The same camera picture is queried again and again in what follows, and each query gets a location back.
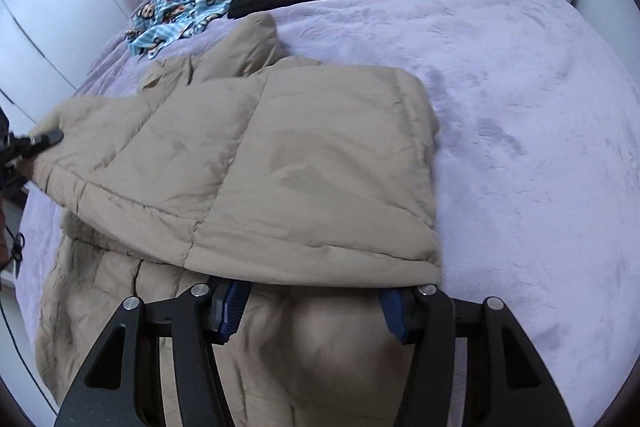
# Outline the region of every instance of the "metal pivot bolt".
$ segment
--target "metal pivot bolt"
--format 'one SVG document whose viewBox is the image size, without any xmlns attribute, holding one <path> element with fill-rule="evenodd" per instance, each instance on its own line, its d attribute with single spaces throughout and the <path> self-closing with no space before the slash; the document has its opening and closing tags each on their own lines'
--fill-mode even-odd
<svg viewBox="0 0 640 427">
<path fill-rule="evenodd" d="M 498 299 L 497 297 L 489 297 L 486 300 L 486 305 L 494 311 L 500 311 L 502 308 L 504 308 L 504 302 L 502 302 L 502 300 Z"/>
<path fill-rule="evenodd" d="M 422 286 L 418 286 L 418 292 L 425 296 L 433 295 L 436 291 L 437 288 L 434 284 L 423 284 Z"/>
<path fill-rule="evenodd" d="M 207 293 L 209 293 L 209 287 L 203 283 L 196 284 L 194 287 L 191 288 L 191 295 L 193 295 L 194 297 L 202 297 Z"/>
<path fill-rule="evenodd" d="M 135 310 L 138 306 L 140 306 L 140 299 L 137 297 L 126 298 L 122 303 L 122 307 L 126 310 Z"/>
</svg>

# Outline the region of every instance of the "black mechanical clamp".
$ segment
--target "black mechanical clamp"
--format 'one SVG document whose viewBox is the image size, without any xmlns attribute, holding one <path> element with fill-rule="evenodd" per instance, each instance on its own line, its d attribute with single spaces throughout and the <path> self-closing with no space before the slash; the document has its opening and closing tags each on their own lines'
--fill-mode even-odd
<svg viewBox="0 0 640 427">
<path fill-rule="evenodd" d="M 159 339 L 174 342 L 184 427 L 233 427 L 211 344 L 238 330 L 248 282 L 212 277 L 175 299 L 119 306 L 82 364 L 55 427 L 164 427 Z M 468 346 L 464 427 L 571 427 L 551 375 L 500 299 L 450 299 L 434 285 L 381 290 L 388 327 L 414 359 L 394 427 L 445 427 L 456 337 Z"/>
</svg>

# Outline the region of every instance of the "bed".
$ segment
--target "bed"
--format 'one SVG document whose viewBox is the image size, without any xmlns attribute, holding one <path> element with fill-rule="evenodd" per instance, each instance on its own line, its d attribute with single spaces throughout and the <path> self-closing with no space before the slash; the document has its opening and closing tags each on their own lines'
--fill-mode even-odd
<svg viewBox="0 0 640 427">
<path fill-rule="evenodd" d="M 423 81 L 442 124 L 443 289 L 503 298 L 576 426 L 593 426 L 640 354 L 640 89 L 613 50 L 564 0 L 325 0 L 273 15 L 292 54 Z M 157 60 L 200 53 L 236 25 L 216 21 Z M 132 94 L 148 66 L 116 36 L 79 93 Z M 59 218 L 32 189 L 17 281 L 32 340 Z"/>
</svg>

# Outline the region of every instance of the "crumpled clothes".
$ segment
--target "crumpled clothes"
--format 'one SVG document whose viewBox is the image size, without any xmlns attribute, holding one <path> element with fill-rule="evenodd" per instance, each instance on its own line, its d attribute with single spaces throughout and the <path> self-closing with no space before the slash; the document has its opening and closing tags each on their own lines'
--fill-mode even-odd
<svg viewBox="0 0 640 427">
<path fill-rule="evenodd" d="M 202 33 L 229 9 L 231 0 L 150 0 L 130 20 L 126 32 L 132 55 L 158 52 L 177 39 Z"/>
</svg>

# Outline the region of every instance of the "black wire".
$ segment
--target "black wire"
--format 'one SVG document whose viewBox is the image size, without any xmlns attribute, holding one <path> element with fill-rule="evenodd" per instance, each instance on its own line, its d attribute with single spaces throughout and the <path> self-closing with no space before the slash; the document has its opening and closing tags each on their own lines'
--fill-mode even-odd
<svg viewBox="0 0 640 427">
<path fill-rule="evenodd" d="M 9 227 L 6 227 L 7 232 L 9 232 L 9 234 L 11 235 L 12 239 L 15 241 L 15 237 L 14 234 L 11 233 L 11 230 L 9 230 Z M 4 269 L 7 266 L 8 263 L 4 264 L 4 266 L 2 266 L 2 269 Z M 31 380 L 33 380 L 33 383 L 36 385 L 36 387 L 38 388 L 38 391 L 40 391 L 40 394 L 42 395 L 42 397 L 44 398 L 45 402 L 47 402 L 47 405 L 49 406 L 49 408 L 53 411 L 53 414 L 58 416 L 58 413 L 56 412 L 56 410 L 53 408 L 53 406 L 51 405 L 51 402 L 49 401 L 49 399 L 47 398 L 47 395 L 44 394 L 44 391 L 42 390 L 42 388 L 40 387 L 40 385 L 38 384 L 38 381 L 35 379 L 35 377 L 33 376 L 33 373 L 31 372 L 31 369 L 29 369 L 29 366 L 27 365 L 27 363 L 24 361 L 24 358 L 22 357 L 22 354 L 20 352 L 20 349 L 18 349 L 18 344 L 15 341 L 15 337 L 14 337 L 14 332 L 11 330 L 11 326 L 9 326 L 9 321 L 6 318 L 6 315 L 4 314 L 4 307 L 2 306 L 2 285 L 0 284 L 0 312 L 2 313 L 2 319 L 4 320 L 4 325 L 6 326 L 6 330 L 9 332 L 9 336 L 11 337 L 11 341 L 12 343 L 14 343 L 14 349 L 15 352 L 18 354 L 18 357 L 20 358 L 20 361 L 22 362 L 22 365 L 24 366 L 24 368 L 27 370 L 27 373 L 29 373 L 29 376 L 31 377 Z"/>
</svg>

